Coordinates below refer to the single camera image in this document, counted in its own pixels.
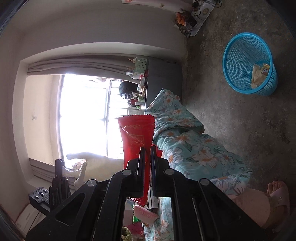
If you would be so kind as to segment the red snack bag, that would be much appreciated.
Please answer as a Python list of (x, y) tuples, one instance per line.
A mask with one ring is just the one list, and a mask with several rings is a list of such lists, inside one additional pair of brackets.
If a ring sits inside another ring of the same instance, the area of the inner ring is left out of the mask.
[(117, 120), (123, 141), (124, 167), (128, 166), (128, 161), (138, 158), (141, 147), (145, 149), (144, 194), (142, 197), (134, 199), (137, 204), (145, 206), (148, 201), (150, 185), (150, 153), (154, 136), (155, 118), (150, 114), (126, 115)]

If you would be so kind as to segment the beige paper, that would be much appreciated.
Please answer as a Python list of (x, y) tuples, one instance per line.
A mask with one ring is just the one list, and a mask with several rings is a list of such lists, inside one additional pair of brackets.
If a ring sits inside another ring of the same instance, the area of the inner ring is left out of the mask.
[(260, 65), (254, 64), (252, 69), (252, 76), (251, 76), (251, 88), (255, 89), (259, 87), (264, 80), (266, 79), (266, 74), (264, 74), (264, 68)]

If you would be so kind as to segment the pink knitted cloth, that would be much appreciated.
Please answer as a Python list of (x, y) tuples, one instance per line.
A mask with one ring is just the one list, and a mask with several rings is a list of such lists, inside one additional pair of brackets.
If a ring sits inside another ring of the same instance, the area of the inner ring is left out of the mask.
[(141, 222), (147, 225), (153, 225), (154, 222), (158, 219), (158, 215), (143, 208), (140, 205), (135, 205), (133, 208), (133, 214), (136, 218), (138, 218)]

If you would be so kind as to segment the blue plastic trash basket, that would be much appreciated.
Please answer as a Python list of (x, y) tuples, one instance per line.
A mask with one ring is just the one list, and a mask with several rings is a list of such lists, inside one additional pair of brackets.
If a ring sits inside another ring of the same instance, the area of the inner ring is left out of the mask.
[[(254, 67), (264, 76), (260, 84), (252, 84)], [(222, 68), (227, 83), (241, 94), (269, 96), (277, 88), (278, 75), (269, 46), (254, 33), (240, 33), (230, 40), (223, 54)]]

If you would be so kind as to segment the floral light blue quilt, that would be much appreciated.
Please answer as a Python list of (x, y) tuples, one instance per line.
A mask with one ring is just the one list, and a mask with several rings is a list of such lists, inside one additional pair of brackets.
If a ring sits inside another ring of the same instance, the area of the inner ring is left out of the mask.
[(195, 181), (209, 179), (232, 200), (246, 189), (252, 171), (240, 156), (204, 132), (178, 96), (162, 89), (145, 114), (155, 118), (153, 143), (170, 168)]

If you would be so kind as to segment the red thermos bottle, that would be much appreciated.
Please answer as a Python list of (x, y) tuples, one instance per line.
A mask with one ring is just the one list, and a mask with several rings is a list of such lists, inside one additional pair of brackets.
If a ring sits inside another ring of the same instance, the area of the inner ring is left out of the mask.
[(131, 107), (136, 107), (137, 105), (135, 104), (137, 102), (137, 99), (130, 99), (129, 101), (128, 101), (128, 103), (129, 103), (129, 105), (131, 106)]

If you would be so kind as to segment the black clothes pile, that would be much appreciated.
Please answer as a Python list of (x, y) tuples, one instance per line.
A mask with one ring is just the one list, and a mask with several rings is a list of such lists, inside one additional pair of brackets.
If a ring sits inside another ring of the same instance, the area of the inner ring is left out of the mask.
[(119, 95), (125, 100), (138, 98), (137, 87), (138, 85), (135, 83), (122, 81), (119, 85)]

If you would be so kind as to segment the grey low cabinet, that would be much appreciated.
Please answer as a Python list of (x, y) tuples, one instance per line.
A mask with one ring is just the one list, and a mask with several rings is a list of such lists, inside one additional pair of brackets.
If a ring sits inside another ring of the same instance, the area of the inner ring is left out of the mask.
[(162, 89), (182, 99), (182, 66), (165, 60), (149, 58), (145, 105), (148, 107)]

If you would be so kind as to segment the green plastic basket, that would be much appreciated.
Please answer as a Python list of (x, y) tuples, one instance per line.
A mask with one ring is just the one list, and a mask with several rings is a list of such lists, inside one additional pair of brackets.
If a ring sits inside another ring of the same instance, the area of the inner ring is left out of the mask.
[(147, 58), (136, 57), (135, 59), (135, 68), (133, 70), (134, 73), (144, 74), (147, 69)]

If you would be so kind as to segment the right grey curtain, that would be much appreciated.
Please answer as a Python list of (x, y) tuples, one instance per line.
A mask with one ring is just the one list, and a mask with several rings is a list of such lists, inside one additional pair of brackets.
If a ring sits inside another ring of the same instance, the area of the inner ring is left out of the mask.
[(129, 80), (135, 63), (131, 57), (112, 55), (71, 56), (35, 62), (29, 65), (27, 75), (77, 74)]

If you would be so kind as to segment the person's foot pink slipper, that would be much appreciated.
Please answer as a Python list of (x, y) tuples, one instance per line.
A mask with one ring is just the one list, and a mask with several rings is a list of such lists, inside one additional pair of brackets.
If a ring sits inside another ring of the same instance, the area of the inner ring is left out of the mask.
[(290, 216), (290, 197), (288, 187), (283, 181), (273, 181), (267, 186), (271, 201), (271, 227), (277, 232)]

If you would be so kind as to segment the rolled floral wallpaper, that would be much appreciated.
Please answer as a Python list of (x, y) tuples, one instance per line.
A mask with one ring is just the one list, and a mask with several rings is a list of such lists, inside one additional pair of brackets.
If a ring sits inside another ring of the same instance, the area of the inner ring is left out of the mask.
[(175, 13), (182, 11), (190, 11), (192, 9), (192, 4), (179, 0), (122, 0), (121, 3), (134, 4), (139, 6), (149, 6)]

